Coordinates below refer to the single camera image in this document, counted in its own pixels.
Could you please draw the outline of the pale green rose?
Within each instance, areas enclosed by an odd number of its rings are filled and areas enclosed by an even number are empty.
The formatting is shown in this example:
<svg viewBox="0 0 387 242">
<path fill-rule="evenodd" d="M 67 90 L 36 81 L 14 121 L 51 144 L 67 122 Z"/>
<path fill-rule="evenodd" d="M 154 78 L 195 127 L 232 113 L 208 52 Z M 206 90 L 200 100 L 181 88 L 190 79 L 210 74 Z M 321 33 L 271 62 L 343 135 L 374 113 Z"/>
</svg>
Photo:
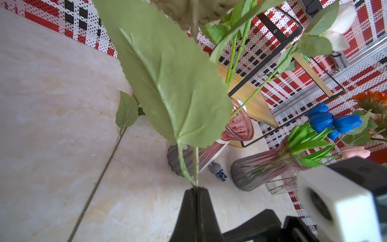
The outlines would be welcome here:
<svg viewBox="0 0 387 242">
<path fill-rule="evenodd" d="M 206 36 L 216 47 L 210 54 L 212 62 L 218 62 L 222 52 L 230 42 L 230 40 L 223 41 L 223 38 L 227 35 L 231 27 L 241 18 L 240 14 L 244 8 L 244 1 L 234 5 L 223 17 L 208 22 L 200 26 L 200 31 Z"/>
</svg>

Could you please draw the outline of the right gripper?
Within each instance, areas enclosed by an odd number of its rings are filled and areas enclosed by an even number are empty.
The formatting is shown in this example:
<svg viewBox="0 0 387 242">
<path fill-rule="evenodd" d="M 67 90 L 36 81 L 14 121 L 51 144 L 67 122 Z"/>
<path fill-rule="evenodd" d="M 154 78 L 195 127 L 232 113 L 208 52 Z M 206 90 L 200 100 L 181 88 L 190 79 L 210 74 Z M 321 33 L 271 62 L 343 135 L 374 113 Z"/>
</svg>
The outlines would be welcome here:
<svg viewBox="0 0 387 242">
<path fill-rule="evenodd" d="M 287 216 L 282 224 L 271 209 L 262 211 L 223 236 L 227 242 L 318 242 L 299 217 Z"/>
</svg>

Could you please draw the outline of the yellow daisy flower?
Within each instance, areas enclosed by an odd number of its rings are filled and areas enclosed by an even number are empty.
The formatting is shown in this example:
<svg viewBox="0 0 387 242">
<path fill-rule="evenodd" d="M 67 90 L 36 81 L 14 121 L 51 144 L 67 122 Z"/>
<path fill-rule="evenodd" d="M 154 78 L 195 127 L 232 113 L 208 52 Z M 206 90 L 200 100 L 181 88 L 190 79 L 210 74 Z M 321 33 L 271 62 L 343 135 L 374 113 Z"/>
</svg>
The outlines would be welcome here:
<svg viewBox="0 0 387 242">
<path fill-rule="evenodd" d="M 116 142 L 113 150 L 112 150 L 112 153 L 107 161 L 107 163 L 105 164 L 100 176 L 98 177 L 96 183 L 94 184 L 93 186 L 93 189 L 92 189 L 92 192 L 90 193 L 90 196 L 89 198 L 87 199 L 86 201 L 86 204 L 85 206 L 83 207 L 82 209 L 82 212 L 80 213 L 76 223 L 75 223 L 75 226 L 68 238 L 68 242 L 72 242 L 76 233 L 77 233 L 77 230 L 94 198 L 94 195 L 95 193 L 97 192 L 98 190 L 98 187 L 111 163 L 111 161 L 113 160 L 114 158 L 114 155 L 115 153 L 117 152 L 118 150 L 118 147 L 123 139 L 123 136 L 127 130 L 128 127 L 130 127 L 131 125 L 133 125 L 135 123 L 135 121 L 137 120 L 137 118 L 139 117 L 139 112 L 138 112 L 138 108 L 139 108 L 139 103 L 137 102 L 137 100 L 135 98 L 133 98 L 133 96 L 130 96 L 129 94 L 123 92 L 123 91 L 120 91 L 120 103 L 119 103 L 119 107 L 118 107 L 118 110 L 116 112 L 116 115 L 115 115 L 115 123 L 116 125 L 119 127 L 119 139 L 118 141 Z"/>
</svg>

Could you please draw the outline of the dark pink ribbed vase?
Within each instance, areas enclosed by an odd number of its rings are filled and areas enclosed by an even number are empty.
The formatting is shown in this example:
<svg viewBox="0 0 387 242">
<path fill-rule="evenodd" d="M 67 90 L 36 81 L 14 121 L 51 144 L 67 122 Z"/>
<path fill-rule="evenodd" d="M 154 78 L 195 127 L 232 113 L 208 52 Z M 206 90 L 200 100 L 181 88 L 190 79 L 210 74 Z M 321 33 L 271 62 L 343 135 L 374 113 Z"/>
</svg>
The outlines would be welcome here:
<svg viewBox="0 0 387 242">
<path fill-rule="evenodd" d="M 275 149 L 236 160 L 230 175 L 238 189 L 250 192 L 282 175 L 295 177 L 303 170 L 307 167 L 293 154 L 285 138 Z"/>
</svg>

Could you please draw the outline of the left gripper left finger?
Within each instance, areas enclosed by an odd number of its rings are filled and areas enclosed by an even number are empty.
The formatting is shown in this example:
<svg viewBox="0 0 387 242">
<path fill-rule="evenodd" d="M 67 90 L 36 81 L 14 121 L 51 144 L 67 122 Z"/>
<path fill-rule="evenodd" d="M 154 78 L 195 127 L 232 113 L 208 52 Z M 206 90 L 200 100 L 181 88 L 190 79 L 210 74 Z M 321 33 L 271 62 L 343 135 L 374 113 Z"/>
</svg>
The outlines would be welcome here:
<svg viewBox="0 0 387 242">
<path fill-rule="evenodd" d="M 186 190 L 170 242 L 197 241 L 197 194 Z"/>
</svg>

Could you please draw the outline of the pink glass vase with ribbon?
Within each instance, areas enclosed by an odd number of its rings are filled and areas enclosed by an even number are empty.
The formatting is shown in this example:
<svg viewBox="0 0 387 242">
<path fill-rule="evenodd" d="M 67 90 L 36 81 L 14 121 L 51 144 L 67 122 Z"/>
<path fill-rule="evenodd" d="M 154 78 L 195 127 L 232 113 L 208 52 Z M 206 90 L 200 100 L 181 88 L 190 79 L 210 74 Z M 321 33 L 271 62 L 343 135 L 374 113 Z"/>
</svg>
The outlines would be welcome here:
<svg viewBox="0 0 387 242">
<path fill-rule="evenodd" d="M 254 127 L 248 113 L 242 109 L 227 124 L 221 139 L 216 140 L 211 146 L 199 149 L 199 172 L 202 172 L 209 164 L 219 156 L 231 141 L 249 141 L 254 136 Z M 182 176 L 178 148 L 176 145 L 168 147 L 167 161 L 171 170 Z"/>
</svg>

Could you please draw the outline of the white rose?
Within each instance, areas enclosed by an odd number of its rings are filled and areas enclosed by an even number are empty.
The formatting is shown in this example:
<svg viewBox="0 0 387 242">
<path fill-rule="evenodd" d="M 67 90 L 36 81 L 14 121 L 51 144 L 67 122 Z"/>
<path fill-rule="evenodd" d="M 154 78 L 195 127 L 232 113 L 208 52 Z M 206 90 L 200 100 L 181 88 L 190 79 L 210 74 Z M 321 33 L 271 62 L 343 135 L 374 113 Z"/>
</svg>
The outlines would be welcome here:
<svg viewBox="0 0 387 242">
<path fill-rule="evenodd" d="M 339 1 L 335 1 L 319 11 L 308 24 L 302 37 L 281 55 L 273 73 L 234 111 L 231 118 L 236 116 L 275 75 L 285 72 L 285 69 L 290 65 L 297 53 L 307 57 L 314 57 L 331 55 L 334 52 L 342 52 L 349 49 L 350 44 L 344 34 L 349 31 L 356 18 L 356 7 L 350 3 L 340 4 Z"/>
</svg>

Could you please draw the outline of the cream rose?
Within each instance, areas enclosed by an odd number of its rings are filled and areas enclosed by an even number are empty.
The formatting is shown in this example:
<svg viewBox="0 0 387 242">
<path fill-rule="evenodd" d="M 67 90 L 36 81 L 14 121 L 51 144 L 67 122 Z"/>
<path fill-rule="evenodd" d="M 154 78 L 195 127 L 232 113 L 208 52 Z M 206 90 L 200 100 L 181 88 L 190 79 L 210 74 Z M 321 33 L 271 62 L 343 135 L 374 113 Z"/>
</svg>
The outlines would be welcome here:
<svg viewBox="0 0 387 242">
<path fill-rule="evenodd" d="M 256 6 L 257 2 L 258 1 L 247 0 L 237 4 L 233 8 L 230 14 L 229 26 L 233 27 L 241 19 L 241 17 L 243 17 L 248 11 L 250 11 L 251 8 Z M 237 33 L 232 38 L 230 63 L 228 65 L 228 70 L 227 70 L 227 75 L 225 80 L 225 84 L 228 85 L 228 87 L 231 85 L 231 81 L 236 72 L 237 64 L 239 62 L 241 53 L 244 48 L 244 44 L 246 42 L 247 36 L 250 31 L 251 21 L 252 21 L 252 18 L 250 18 L 250 20 L 247 23 L 241 26 L 237 31 Z"/>
</svg>

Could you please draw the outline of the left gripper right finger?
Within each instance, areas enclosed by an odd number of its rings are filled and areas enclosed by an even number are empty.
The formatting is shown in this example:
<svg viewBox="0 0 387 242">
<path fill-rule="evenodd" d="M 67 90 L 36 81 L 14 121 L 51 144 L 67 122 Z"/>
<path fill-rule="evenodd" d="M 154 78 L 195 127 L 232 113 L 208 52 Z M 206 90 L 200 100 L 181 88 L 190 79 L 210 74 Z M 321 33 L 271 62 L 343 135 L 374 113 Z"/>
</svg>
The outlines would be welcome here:
<svg viewBox="0 0 387 242">
<path fill-rule="evenodd" d="M 224 242 L 209 191 L 206 188 L 196 190 L 196 241 Z"/>
</svg>

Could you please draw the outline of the pink tulip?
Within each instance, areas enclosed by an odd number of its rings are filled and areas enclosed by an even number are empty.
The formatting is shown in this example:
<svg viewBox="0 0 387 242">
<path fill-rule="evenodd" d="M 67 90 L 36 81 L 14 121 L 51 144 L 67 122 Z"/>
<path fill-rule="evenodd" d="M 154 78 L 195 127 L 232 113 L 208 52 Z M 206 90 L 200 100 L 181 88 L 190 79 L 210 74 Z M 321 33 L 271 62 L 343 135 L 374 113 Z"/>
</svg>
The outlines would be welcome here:
<svg viewBox="0 0 387 242">
<path fill-rule="evenodd" d="M 370 156 L 371 152 L 363 146 L 343 147 L 340 149 L 343 159 L 350 159 L 353 157 L 361 157 L 366 159 Z"/>
</svg>

